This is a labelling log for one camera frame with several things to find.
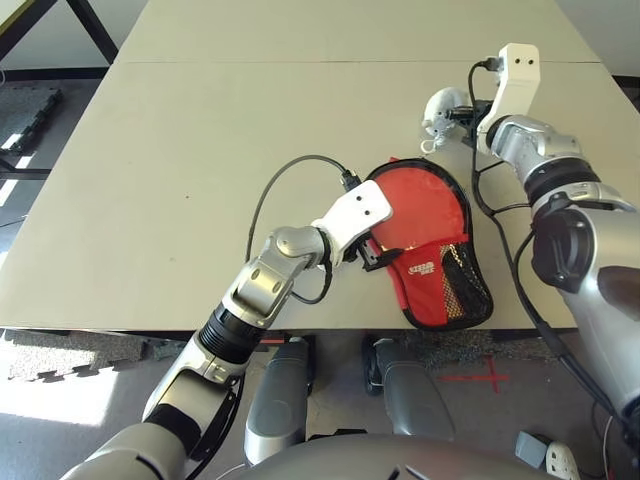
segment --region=black cable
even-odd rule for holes
[[[300,162],[304,162],[306,160],[318,160],[321,162],[326,162],[336,167],[338,170],[340,170],[341,173],[343,174],[348,173],[348,170],[340,162],[337,162],[333,158],[325,157],[324,155],[303,155],[301,157],[294,158],[293,160],[285,163],[282,167],[280,167],[278,171],[273,175],[273,177],[271,177],[269,182],[267,182],[267,185],[264,187],[264,190],[260,195],[260,199],[258,200],[256,209],[253,212],[253,218],[251,219],[251,225],[249,226],[247,248],[244,255],[245,262],[248,262],[249,260],[251,260],[251,246],[253,245],[253,236],[255,234],[256,224],[258,223],[258,217],[260,216],[262,205],[264,204],[264,201],[267,198],[267,194],[271,190],[271,187],[276,182],[276,180],[278,180],[278,178],[280,178],[280,176],[284,172],[286,172],[289,168],[293,167],[294,165]],[[320,295],[318,295],[316,298],[308,299],[296,292],[291,292],[291,296],[293,298],[307,305],[315,305],[316,303],[319,303],[324,299],[324,297],[327,295],[327,292],[329,291],[329,288],[331,287],[331,281],[333,279],[333,269],[331,266],[331,260],[329,259],[329,256],[327,256],[327,260],[324,262],[323,265],[324,265],[324,285],[322,286],[322,291],[320,292]]]
[[[306,303],[307,305],[315,305],[316,303],[320,303],[324,297],[327,296],[327,292],[329,291],[329,287],[331,287],[331,280],[333,279],[333,265],[331,265],[331,260],[327,260],[324,262],[324,285],[322,286],[322,291],[320,295],[316,298],[309,300],[297,294],[296,292],[291,292],[291,296],[296,300],[299,300],[302,303]]]
[[[218,450],[220,450],[220,447],[224,443],[224,440],[227,438],[227,435],[231,430],[231,426],[233,425],[233,422],[236,419],[238,410],[240,409],[240,400],[242,400],[243,391],[244,391],[244,375],[242,375],[242,377],[240,377],[240,380],[238,380],[238,391],[236,392],[235,404],[233,405],[233,410],[229,414],[227,423],[225,423],[224,429],[220,433],[218,440],[213,445],[213,447],[211,447],[211,450],[209,450],[209,453],[207,454],[207,456],[202,459],[202,461],[196,466],[196,468],[193,469],[193,471],[185,478],[185,480],[194,480],[198,475],[200,475],[202,471],[205,468],[207,468],[207,465],[211,463],[211,460],[213,459],[215,454],[218,453]]]
[[[280,178],[280,176],[284,172],[286,172],[289,168],[293,167],[297,163],[304,162],[306,160],[318,160],[321,162],[326,162],[336,167],[338,170],[340,170],[341,173],[347,173],[347,169],[344,168],[339,162],[335,161],[333,158],[325,157],[324,155],[303,155],[301,157],[294,158],[293,160],[285,163],[282,167],[280,167],[278,171],[273,175],[273,177],[271,177],[267,185],[264,187],[264,190],[260,195],[260,199],[258,200],[258,204],[256,205],[256,209],[253,212],[253,218],[251,219],[251,225],[249,226],[249,238],[247,239],[247,249],[244,255],[245,262],[248,262],[249,260],[251,260],[251,247],[253,245],[253,235],[256,230],[256,224],[258,223],[258,217],[260,216],[260,210],[262,210],[262,204],[267,198],[267,194],[269,193],[269,190],[271,190],[271,187],[273,186],[273,184],[276,183],[276,180],[278,180],[278,178]]]
[[[495,216],[495,215],[497,215],[499,213],[507,212],[509,210],[513,210],[513,209],[516,209],[516,208],[529,208],[529,204],[528,203],[512,203],[511,205],[507,205],[506,207],[496,208],[493,211],[492,215]]]
[[[593,380],[591,375],[580,365],[580,363],[573,356],[569,348],[562,341],[562,339],[558,336],[558,334],[553,330],[553,328],[542,318],[542,316],[538,313],[537,309],[531,303],[528,295],[526,294],[524,287],[520,282],[520,274],[518,272],[518,266],[520,262],[520,258],[524,249],[527,247],[529,242],[534,237],[534,232],[531,231],[522,242],[520,247],[518,248],[515,257],[511,257],[511,249],[509,247],[509,242],[507,240],[507,236],[504,232],[504,228],[502,224],[495,218],[495,215],[498,211],[490,208],[484,199],[482,198],[482,194],[480,193],[480,176],[483,171],[486,171],[489,168],[493,168],[498,166],[498,163],[490,165],[484,170],[478,170],[477,168],[477,156],[478,156],[478,145],[477,145],[477,128],[478,128],[478,111],[477,111],[477,103],[475,92],[473,89],[473,74],[479,67],[486,67],[487,62],[481,61],[476,62],[472,65],[469,70],[469,75],[467,77],[467,84],[469,87],[469,97],[471,99],[471,105],[473,108],[473,128],[471,129],[471,141],[472,141],[472,170],[471,170],[471,188],[473,192],[473,198],[478,205],[478,208],[484,213],[496,226],[498,230],[498,234],[500,236],[500,242],[502,243],[502,248],[504,250],[504,254],[507,260],[507,264],[509,265],[509,270],[511,271],[511,277],[513,279],[513,283],[516,289],[516,293],[518,295],[518,299],[522,304],[525,312],[533,322],[534,326],[537,328],[540,336],[543,338],[545,343],[549,346],[549,349],[552,353],[558,358],[560,363],[573,375],[573,377],[578,381],[578,383],[596,400],[602,408],[612,415],[617,421],[623,422],[623,420],[618,417],[615,408],[611,404],[611,401],[607,397],[606,393],[600,388],[600,386]]]
[[[496,163],[492,163],[492,164],[491,164],[491,165],[489,165],[488,167],[481,168],[480,170],[478,170],[478,173],[481,173],[481,174],[482,174],[482,173],[486,172],[487,170],[491,170],[492,168],[499,167],[499,166],[500,166],[500,165],[502,165],[503,163],[505,163],[505,161],[504,161],[504,160],[499,160],[499,161],[497,161]]]

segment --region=robotic arm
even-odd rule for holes
[[[574,137],[524,116],[540,82],[539,63],[533,45],[505,46],[472,68],[471,105],[466,93],[444,89],[427,105],[423,126],[436,146],[462,126],[469,132],[463,141],[513,167],[531,207],[533,269],[562,295],[607,400],[637,442],[640,214],[600,181]],[[498,77],[492,102],[473,97],[479,66]]]
[[[224,440],[239,400],[233,387],[295,278],[321,264],[337,267],[356,239],[391,214],[378,185],[366,181],[313,226],[271,233],[151,394],[143,422],[118,433],[63,478],[184,478],[189,458],[203,459]]]

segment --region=table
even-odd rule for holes
[[[252,210],[279,166],[321,153],[366,175],[391,156],[417,156],[429,97],[466,88],[470,64],[510,41],[540,48],[531,115],[577,135],[600,177],[640,204],[640,117],[552,1],[151,0],[0,271],[2,323],[200,327],[242,265]],[[489,74],[478,75],[477,91],[493,98]],[[469,187],[467,147],[432,159]],[[295,168],[267,200],[256,245],[277,226],[308,224],[341,194],[331,168]],[[487,200],[521,201],[503,173],[485,180]],[[497,234],[473,213],[495,302],[482,328],[528,328]],[[519,241],[527,212],[505,220]],[[573,326],[526,263],[523,283],[541,313]],[[307,272],[296,289],[311,296],[321,283],[321,272]],[[411,326],[386,272],[350,264],[325,301],[290,301],[274,328]]]

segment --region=red bag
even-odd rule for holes
[[[370,246],[378,255],[398,253],[387,271],[407,319],[421,329],[455,330],[489,318],[493,300],[473,250],[471,209],[455,179],[424,159],[390,162],[367,179],[393,207]]]

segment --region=gray carpet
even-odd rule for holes
[[[430,370],[449,364],[479,363],[486,355],[514,360],[547,361],[554,358],[540,338],[496,342],[487,330],[406,331],[399,340]]]
[[[67,336],[6,330],[0,339],[4,378],[55,380],[142,358],[144,339],[125,335],[71,332]]]
[[[57,88],[8,87],[0,89],[0,145],[14,135],[6,151],[22,153],[38,132],[40,125],[62,98]]]

